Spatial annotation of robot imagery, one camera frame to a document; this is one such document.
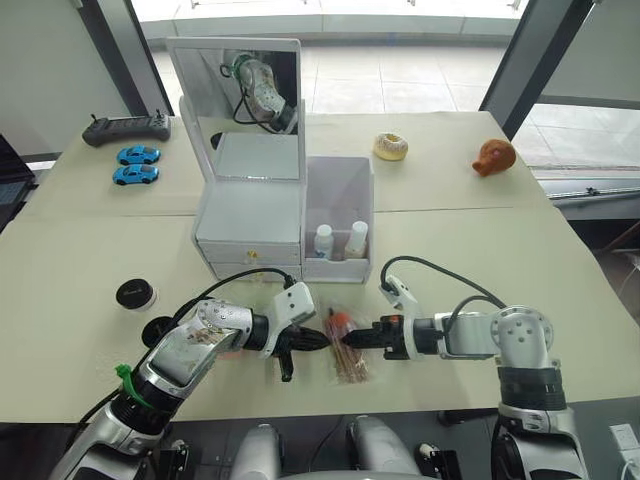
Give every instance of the mirror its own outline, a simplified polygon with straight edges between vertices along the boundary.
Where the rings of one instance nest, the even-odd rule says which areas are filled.
[[[186,105],[216,177],[300,178],[299,53],[297,40],[174,40]]]

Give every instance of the remote controller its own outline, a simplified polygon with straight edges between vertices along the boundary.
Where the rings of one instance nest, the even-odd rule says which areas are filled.
[[[167,140],[171,136],[169,117],[159,110],[151,117],[91,117],[93,122],[82,132],[82,139],[92,147],[132,137]]]

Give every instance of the blue toy car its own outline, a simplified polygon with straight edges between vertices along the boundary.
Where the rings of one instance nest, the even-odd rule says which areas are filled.
[[[134,145],[133,147],[123,148],[118,153],[117,159],[122,165],[137,165],[145,163],[150,165],[160,158],[160,150],[157,148],[149,148],[144,145]]]
[[[113,174],[113,181],[118,185],[127,185],[129,183],[151,183],[158,179],[160,171],[157,167],[149,165],[131,165],[129,167],[120,167]]]

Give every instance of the beige table surface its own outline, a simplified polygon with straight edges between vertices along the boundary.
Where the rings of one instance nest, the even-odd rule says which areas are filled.
[[[507,172],[480,178],[471,168],[482,143],[505,138],[486,112],[397,115],[310,115],[308,155],[354,155],[373,159],[375,211],[413,211],[550,205],[527,166],[518,158]],[[230,121],[212,121],[211,134],[239,130]],[[385,162],[371,153],[373,138],[393,131],[409,142],[403,162]],[[173,119],[167,142],[143,141],[162,150],[160,179],[151,185],[121,187],[111,180],[120,149],[132,141],[69,145],[34,193],[22,215],[190,215],[203,180],[186,129]]]
[[[192,218],[20,216],[0,236],[0,362],[6,391],[0,421],[71,422],[134,365],[140,332],[212,283],[189,239]],[[509,304],[544,312],[555,328],[569,401],[640,394],[640,332],[597,263],[552,208],[378,213],[373,274],[360,285],[312,284],[318,308],[331,302],[373,321],[392,312],[378,292],[380,267],[393,255],[420,255],[495,292]],[[392,269],[424,313],[450,311],[471,291],[426,268]],[[114,299],[120,283],[143,277],[159,290],[144,313]],[[260,311],[276,284],[241,282],[221,296]],[[490,308],[482,304],[478,309]],[[312,319],[309,326],[318,327]],[[181,420],[392,412],[495,406],[492,361],[383,361],[368,355],[372,379],[338,385],[329,350],[294,356],[294,379],[277,363],[241,352],[214,365],[185,402]]]

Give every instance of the small white bottle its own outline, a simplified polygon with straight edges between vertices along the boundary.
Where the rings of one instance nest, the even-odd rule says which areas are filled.
[[[367,249],[368,231],[369,225],[366,222],[354,222],[351,226],[349,240],[344,247],[344,258],[364,258],[364,252]]]
[[[320,225],[316,230],[316,236],[313,239],[313,250],[317,258],[331,260],[333,255],[333,230],[329,225]]]

